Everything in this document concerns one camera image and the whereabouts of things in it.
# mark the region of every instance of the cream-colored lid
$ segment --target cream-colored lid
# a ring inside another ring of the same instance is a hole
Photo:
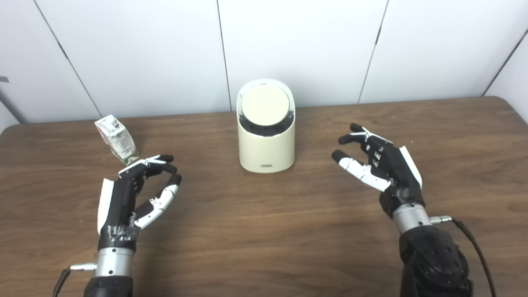
[[[289,109],[288,96],[276,86],[255,86],[242,97],[243,114],[249,121],[260,126],[271,126],[280,122],[286,117]]]

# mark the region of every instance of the prosthetic hand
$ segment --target prosthetic hand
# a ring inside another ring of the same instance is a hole
[[[171,155],[158,155],[139,160],[119,171],[116,181],[104,179],[97,213],[100,234],[97,263],[74,264],[64,270],[53,296],[58,295],[71,270],[95,270],[95,277],[84,291],[85,297],[132,296],[132,262],[139,231],[165,211],[182,180],[176,167],[170,164],[173,159]],[[136,197],[145,180],[163,171],[171,174],[165,188],[136,208]]]
[[[401,297],[467,297],[473,294],[468,263],[445,231],[433,224],[450,217],[429,218],[422,197],[422,178],[405,146],[350,125],[352,133],[340,144],[358,142],[368,164],[337,150],[332,158],[362,182],[381,191],[383,211],[400,232],[400,256],[404,263]]]

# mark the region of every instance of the metal connector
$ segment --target metal connector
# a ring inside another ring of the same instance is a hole
[[[433,225],[442,224],[443,222],[450,222],[453,220],[453,218],[450,216],[430,217],[429,219]]]
[[[75,271],[93,271],[97,269],[97,263],[75,263],[70,266],[70,270]]]

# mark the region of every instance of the wood grain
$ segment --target wood grain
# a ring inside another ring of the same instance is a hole
[[[351,122],[406,145],[430,215],[463,220],[502,297],[528,292],[528,126],[495,97],[300,108],[296,162],[254,174],[234,113],[125,118],[142,157],[174,154],[170,208],[140,234],[135,296],[398,296],[398,233],[378,193],[330,154]],[[342,148],[358,158],[358,146]],[[0,292],[49,296],[62,269],[95,261],[103,178],[122,164],[93,122],[17,125],[0,137]],[[150,198],[165,178],[148,180]],[[475,296],[489,296],[470,243]],[[62,297],[81,296],[72,273]]]

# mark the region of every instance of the cable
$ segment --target cable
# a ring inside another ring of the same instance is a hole
[[[455,218],[453,218],[452,221],[460,229],[460,231],[462,231],[462,233],[466,235],[467,239],[469,239],[469,241],[475,247],[478,257],[480,258],[480,262],[482,262],[484,273],[486,274],[486,277],[488,279],[489,289],[492,293],[492,297],[497,297],[497,293],[495,292],[495,285],[493,284],[492,274],[489,271],[488,263],[486,262],[486,259],[484,258],[484,254],[482,253],[482,250],[480,250],[480,247],[478,246],[477,240],[475,239],[475,237],[473,237],[473,234],[471,234],[471,232],[466,227],[466,225],[464,225],[463,222],[456,220]]]
[[[70,275],[71,269],[68,267],[68,269],[64,269],[61,273],[61,276],[59,276],[59,279],[57,280],[57,284],[55,285],[55,288],[53,289],[53,297],[59,296],[59,292],[61,291],[62,285],[64,285],[64,282],[68,278],[68,275]]]

